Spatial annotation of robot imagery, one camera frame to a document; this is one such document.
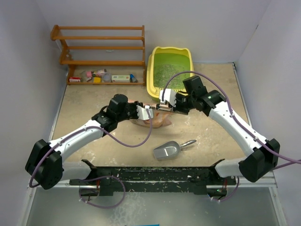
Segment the metal bag clip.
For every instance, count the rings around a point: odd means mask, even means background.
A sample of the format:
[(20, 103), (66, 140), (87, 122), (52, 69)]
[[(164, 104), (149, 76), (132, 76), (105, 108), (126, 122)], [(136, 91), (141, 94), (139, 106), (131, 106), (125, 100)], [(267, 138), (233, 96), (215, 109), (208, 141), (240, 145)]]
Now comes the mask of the metal bag clip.
[(183, 114), (183, 115), (189, 114), (189, 110), (177, 109), (176, 107), (173, 107), (170, 104), (167, 104), (167, 105), (165, 105), (165, 104), (145, 104), (144, 106), (149, 106), (153, 110), (163, 111), (163, 112), (168, 112), (168, 113)]

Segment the pink cat litter bag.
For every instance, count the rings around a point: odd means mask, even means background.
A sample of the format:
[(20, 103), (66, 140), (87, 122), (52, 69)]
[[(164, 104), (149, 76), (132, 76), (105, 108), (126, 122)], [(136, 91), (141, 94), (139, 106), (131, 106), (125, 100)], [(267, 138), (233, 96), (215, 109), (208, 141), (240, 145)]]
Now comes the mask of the pink cat litter bag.
[[(172, 124), (170, 121), (171, 113), (164, 112), (164, 111), (158, 111), (153, 110), (153, 118), (152, 118), (152, 127), (153, 128), (160, 128), (160, 127), (166, 127)], [(150, 121), (149, 120), (140, 120), (140, 119), (132, 119), (130, 120), (133, 124), (140, 125), (143, 127), (150, 127)]]

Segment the silver metal scoop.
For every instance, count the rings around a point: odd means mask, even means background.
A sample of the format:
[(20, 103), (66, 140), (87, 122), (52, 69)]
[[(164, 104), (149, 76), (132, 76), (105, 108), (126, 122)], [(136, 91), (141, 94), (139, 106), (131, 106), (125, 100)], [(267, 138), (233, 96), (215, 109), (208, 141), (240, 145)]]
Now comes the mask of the silver metal scoop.
[(183, 148), (194, 144), (195, 142), (196, 140), (189, 140), (180, 145), (175, 141), (169, 141), (153, 149), (153, 154), (157, 160), (174, 158), (181, 152)]

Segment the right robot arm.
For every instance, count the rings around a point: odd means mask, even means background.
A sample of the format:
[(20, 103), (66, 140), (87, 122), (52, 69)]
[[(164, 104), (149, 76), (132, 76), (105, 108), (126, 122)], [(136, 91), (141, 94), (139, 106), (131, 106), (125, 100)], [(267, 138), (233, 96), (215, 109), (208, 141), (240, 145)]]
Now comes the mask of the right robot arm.
[(245, 155), (244, 158), (216, 163), (215, 169), (209, 172), (212, 183), (220, 184), (229, 176), (243, 176), (250, 182), (256, 182), (276, 167), (280, 150), (276, 139), (268, 140), (253, 130), (232, 110), (226, 96), (217, 90), (208, 92), (200, 77), (189, 77), (183, 83), (186, 94), (166, 89), (160, 98), (177, 113), (188, 114), (191, 109), (203, 112), (227, 131)]

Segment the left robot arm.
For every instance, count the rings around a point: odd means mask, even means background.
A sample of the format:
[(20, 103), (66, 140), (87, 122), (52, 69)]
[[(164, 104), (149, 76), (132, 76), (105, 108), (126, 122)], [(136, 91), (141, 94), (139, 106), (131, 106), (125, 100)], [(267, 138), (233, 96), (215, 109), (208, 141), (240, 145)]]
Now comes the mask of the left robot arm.
[(92, 165), (86, 161), (66, 163), (65, 160), (90, 142), (100, 139), (117, 128), (118, 123), (138, 119), (141, 102), (129, 102), (122, 94), (116, 94), (83, 126), (56, 140), (37, 141), (25, 170), (31, 175), (29, 186), (42, 186), (45, 190), (54, 187), (62, 180), (81, 179), (91, 185), (96, 181), (97, 173), (91, 170)]

